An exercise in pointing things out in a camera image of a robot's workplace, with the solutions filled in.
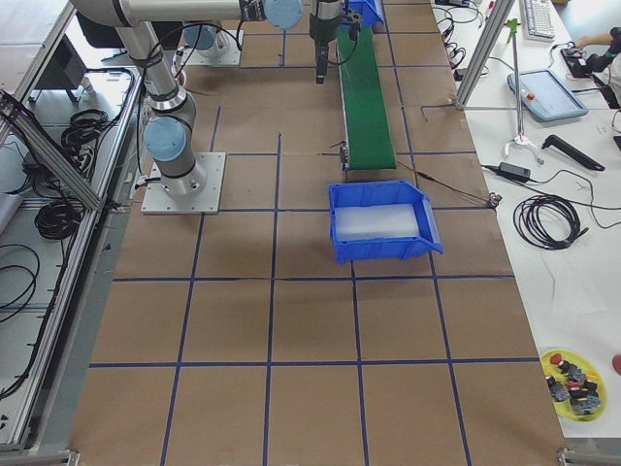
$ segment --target person's hand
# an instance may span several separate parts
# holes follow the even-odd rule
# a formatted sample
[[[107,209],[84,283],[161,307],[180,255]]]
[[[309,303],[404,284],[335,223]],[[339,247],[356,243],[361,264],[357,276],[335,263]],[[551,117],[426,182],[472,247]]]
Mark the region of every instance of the person's hand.
[[[593,44],[593,40],[591,36],[584,36],[575,41],[575,47],[577,49],[584,49],[586,46],[590,46]]]

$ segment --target wire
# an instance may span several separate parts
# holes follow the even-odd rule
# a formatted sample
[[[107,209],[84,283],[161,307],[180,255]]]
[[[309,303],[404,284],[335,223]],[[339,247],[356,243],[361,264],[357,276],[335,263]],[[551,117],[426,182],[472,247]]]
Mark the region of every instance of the wire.
[[[194,41],[194,47],[192,47],[192,50],[187,55],[187,58],[185,58],[185,61],[181,64],[181,66],[179,67],[179,70],[175,73],[175,79],[177,79],[179,77],[179,75],[183,71],[183,68],[185,68],[185,65],[187,65],[187,62],[190,61],[190,58],[192,57],[192,54],[194,53],[194,51],[196,51],[196,48],[198,47],[198,43],[201,40],[201,34],[202,33],[203,33],[203,26],[200,26],[199,29],[198,29],[198,34],[196,35],[196,41]]]
[[[244,24],[244,20],[240,19],[240,22],[237,23],[237,27],[235,28],[235,43],[237,44],[237,49],[242,51],[240,47],[242,43],[240,42],[240,34],[242,34],[242,25]]]
[[[68,199],[59,199],[42,207],[35,216],[39,234],[47,240],[64,240],[78,231],[82,221],[79,212]]]
[[[459,47],[457,49],[454,49],[450,54],[449,54],[449,62],[450,62],[450,69],[451,70],[455,70],[459,65],[462,64],[462,62],[464,61],[464,59],[466,58],[466,49],[464,49],[463,47]]]
[[[46,312],[44,313],[41,319],[41,325],[39,326],[39,332],[37,334],[37,338],[35,340],[35,343],[32,345],[32,351],[30,353],[30,358],[28,359],[28,363],[26,364],[24,371],[20,375],[16,376],[16,379],[14,380],[14,382],[11,383],[11,385],[9,385],[8,387],[2,388],[2,390],[0,390],[0,401],[16,394],[17,391],[23,385],[23,383],[28,379],[28,377],[30,377],[30,371],[32,370],[35,364],[37,355],[39,354],[39,348],[41,347],[41,343],[43,342],[43,339],[46,334],[46,328],[48,326],[49,317],[51,316],[51,313],[54,310],[54,307],[56,306],[56,299],[58,298],[58,294],[60,292],[60,284],[65,276],[65,271],[67,270],[67,267],[69,265],[69,254],[71,252],[71,249],[73,248],[75,238],[76,238],[75,236],[71,238],[66,250],[61,241],[62,259],[63,259],[62,264],[60,265],[60,270],[58,272],[58,277],[56,278],[54,291],[51,295],[51,298],[49,299],[48,306],[46,307]]]
[[[21,270],[21,271],[26,272],[26,274],[30,276],[30,282],[28,283],[26,288],[16,298],[0,306],[0,310],[9,309],[13,304],[19,301],[23,296],[25,296],[26,294],[28,295],[21,304],[17,305],[17,308],[15,311],[10,313],[6,317],[0,318],[0,323],[6,322],[7,320],[13,318],[17,314],[19,314],[30,303],[30,300],[32,299],[32,297],[35,294],[35,291],[37,290],[37,278],[39,277],[39,271],[41,270],[41,259],[39,258],[39,254],[37,254],[37,252],[35,252],[32,248],[29,248],[28,246],[20,245],[20,244],[10,244],[10,245],[0,246],[0,249],[3,249],[3,248],[22,248],[22,249],[28,250],[30,253],[32,253],[32,255],[35,258],[36,267],[34,271],[30,269],[29,267],[26,267],[24,265],[18,265],[18,264],[5,265],[3,267],[0,267],[0,273],[7,272],[10,270]]]
[[[549,51],[550,63],[547,65],[548,68],[552,68],[552,65],[554,64],[554,54],[552,52],[555,51],[556,49],[558,49],[559,47],[562,47],[562,46],[567,46],[566,49],[573,49],[573,48],[575,48],[575,42],[574,41],[568,41],[568,42],[564,42],[562,44],[554,44],[552,47],[550,47],[550,51]]]
[[[16,151],[16,152],[19,154],[19,156],[21,157],[21,159],[22,159],[22,160],[25,160],[25,159],[26,159],[26,155],[27,155],[27,154],[26,154],[26,155],[24,155],[24,153],[21,151],[21,148],[19,147],[19,144],[18,144],[17,142],[15,142],[15,141],[10,141],[10,143],[3,143],[3,144],[2,144],[2,147],[3,147],[3,148],[8,148],[8,149],[10,149],[10,148],[9,148],[9,146],[15,146],[15,148],[14,148],[14,149],[12,149],[12,150]]]
[[[592,90],[601,90],[599,87],[589,87],[588,89],[574,89],[572,93],[579,94],[580,92],[590,92]]]
[[[175,29],[173,29],[172,31],[167,32],[166,34],[164,34],[159,41],[157,41],[155,43],[155,45],[151,48],[151,50],[148,52],[147,55],[147,60],[151,60],[154,57],[154,53],[155,51],[161,47],[162,42],[164,42],[166,39],[168,39],[170,36],[172,36],[173,34],[177,34],[179,31],[183,31],[189,27],[194,27],[194,26],[211,26],[213,28],[215,28],[217,31],[219,32],[224,32],[225,34],[228,34],[231,38],[233,38],[233,40],[235,41],[235,44],[237,45],[237,49],[239,51],[242,51],[242,44],[239,41],[239,37],[235,37],[235,35],[233,35],[232,33],[230,33],[229,31],[227,31],[226,29],[224,29],[222,26],[218,26],[217,24],[213,24],[212,22],[203,22],[203,21],[199,21],[199,22],[192,22],[192,23],[188,23],[185,24],[183,26],[180,27],[176,27]]]
[[[60,137],[65,157],[89,181],[95,171],[101,136],[109,130],[109,125],[106,112],[97,109],[83,110],[71,116],[69,127]],[[94,148],[83,148],[92,142]]]
[[[401,165],[402,167],[405,167],[406,169],[410,170],[414,174],[418,175],[420,178],[422,178],[424,180],[427,180],[427,181],[432,182],[432,183],[437,183],[440,186],[443,186],[443,187],[445,187],[447,189],[450,189],[453,192],[456,192],[458,194],[461,194],[462,196],[465,196],[466,200],[469,201],[469,202],[474,202],[477,205],[482,205],[482,206],[485,206],[485,207],[490,207],[490,199],[488,199],[488,198],[484,198],[482,196],[477,196],[476,194],[471,194],[469,192],[462,191],[461,189],[453,187],[450,184],[441,182],[440,180],[435,179],[434,177],[432,177],[431,175],[426,174],[425,172],[421,172],[420,170],[416,170],[415,168],[410,167],[409,165],[407,165],[407,163],[404,163],[401,160],[397,160],[397,163],[399,165]]]
[[[544,180],[542,182],[538,182],[537,180],[530,180],[530,182],[532,183],[536,183],[536,184],[547,184],[552,182],[554,179],[556,179],[559,175],[561,175],[562,173],[567,173],[569,175],[572,175],[574,177],[580,178],[581,180],[583,180],[584,182],[586,182],[588,184],[588,188],[589,188],[589,193],[590,193],[590,201],[589,202],[581,202],[581,201],[575,201],[573,199],[567,199],[564,198],[565,200],[567,200],[568,202],[575,204],[576,206],[582,206],[582,207],[587,207],[590,212],[591,212],[591,216],[593,217],[593,220],[595,221],[595,223],[602,229],[608,229],[608,228],[612,228],[615,227],[617,225],[621,224],[621,220],[616,221],[614,223],[611,223],[609,225],[604,225],[600,222],[600,220],[597,218],[597,216],[595,215],[595,211],[596,210],[600,210],[600,211],[621,211],[621,207],[608,207],[608,206],[600,206],[595,204],[595,189],[593,187],[593,184],[591,183],[591,181],[588,178],[583,177],[582,175],[579,175],[575,172],[572,172],[570,170],[559,170],[558,172],[556,172],[552,177],[550,177],[547,180]],[[545,191],[541,191],[539,189],[536,189],[535,187],[532,186],[528,186],[525,183],[522,182],[517,182],[514,180],[509,180],[510,182],[517,184],[518,186],[522,186],[526,189],[529,189],[533,192],[536,192],[537,194],[541,194],[541,195],[553,195],[550,194],[548,192]]]
[[[149,183],[161,182],[161,177],[151,177],[151,178],[140,178],[136,184],[134,184],[134,189],[138,190],[143,186],[146,186]]]
[[[353,54],[356,53],[356,49],[357,48],[358,48],[358,36],[356,36],[356,40],[353,41],[353,48],[351,49],[351,52],[349,53],[349,55],[343,61],[331,61],[331,60],[328,60],[328,63],[330,63],[333,66],[345,65],[345,63],[347,63],[351,59]]]
[[[450,7],[450,8],[447,8],[446,11],[450,13],[453,10],[457,10],[457,9],[464,10],[464,7]],[[453,19],[453,22],[455,24],[468,24],[469,22],[474,22],[476,21],[477,18],[479,18],[478,27],[481,27],[483,25],[483,22],[485,21],[485,17],[483,16],[483,13],[480,11],[480,9],[478,7],[473,7],[473,6],[468,6],[467,9],[476,12],[476,14],[472,18],[465,19],[463,21]]]
[[[136,113],[136,161],[138,162],[138,171],[141,175],[143,175],[143,167],[141,166],[140,160],[140,139],[141,139],[141,117],[142,117],[142,106],[143,106],[143,96],[144,96],[145,87],[143,85],[138,89],[138,102],[137,102],[137,113]]]
[[[499,58],[499,57],[497,57],[497,56],[488,56],[488,57],[487,57],[487,59],[500,61],[500,62],[501,62],[501,63],[503,63],[505,66],[507,66],[507,68],[508,68],[509,70],[511,70],[511,71],[515,71],[511,65],[509,65],[509,64],[508,64],[508,63],[506,63],[503,59],[501,59],[501,58]]]
[[[557,240],[545,228],[541,219],[544,212],[560,216],[567,222],[570,232],[565,239]],[[543,250],[566,250],[589,231],[581,227],[572,203],[554,194],[540,194],[520,202],[513,210],[513,226],[524,241]]]

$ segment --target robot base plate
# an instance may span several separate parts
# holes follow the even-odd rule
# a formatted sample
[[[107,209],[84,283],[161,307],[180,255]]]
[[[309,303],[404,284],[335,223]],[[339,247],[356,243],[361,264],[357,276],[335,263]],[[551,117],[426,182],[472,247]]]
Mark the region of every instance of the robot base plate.
[[[229,32],[235,37],[236,31]],[[240,44],[244,43],[244,31],[240,31],[239,41]],[[229,42],[229,49],[220,56],[204,56],[197,50],[190,55],[192,49],[188,49],[183,53],[181,63],[185,63],[185,66],[203,65],[211,66],[213,68],[238,67],[240,66],[242,53],[237,50],[237,47],[232,39]]]
[[[217,214],[224,178],[225,152],[197,152],[196,163],[207,173],[207,185],[197,194],[172,197],[160,183],[147,186],[141,211],[143,214]],[[159,178],[159,169],[153,165],[152,178]]]

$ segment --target metal rod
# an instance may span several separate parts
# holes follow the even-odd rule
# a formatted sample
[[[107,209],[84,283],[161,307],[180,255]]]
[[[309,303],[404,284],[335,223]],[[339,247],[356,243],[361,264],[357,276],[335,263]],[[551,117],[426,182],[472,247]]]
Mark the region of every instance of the metal rod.
[[[511,44],[513,46],[513,70],[515,76],[515,110],[517,111],[517,135],[524,136],[524,113],[522,111],[522,95],[520,93],[520,69],[517,59],[517,34],[511,34]]]

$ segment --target robotic arm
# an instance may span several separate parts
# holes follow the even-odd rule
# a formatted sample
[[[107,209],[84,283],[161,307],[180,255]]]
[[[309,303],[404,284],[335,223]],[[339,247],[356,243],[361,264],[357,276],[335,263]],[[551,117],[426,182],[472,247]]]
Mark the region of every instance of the robotic arm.
[[[586,60],[586,72],[600,72],[605,69],[612,60],[621,52],[621,27],[613,27],[610,29],[610,47],[603,55],[592,54]]]
[[[160,171],[161,184],[171,197],[200,193],[207,175],[190,148],[196,105],[163,59],[163,49],[150,21],[267,20],[275,27],[288,29],[302,15],[302,0],[71,1],[85,17],[115,27],[134,64],[144,70],[144,84],[156,115],[145,129],[145,144]],[[326,75],[328,45],[337,37],[341,18],[341,0],[312,1],[310,36],[315,42],[318,83],[323,83]],[[208,39],[208,44],[216,43],[212,29],[206,30],[204,36],[203,32],[198,34]]]

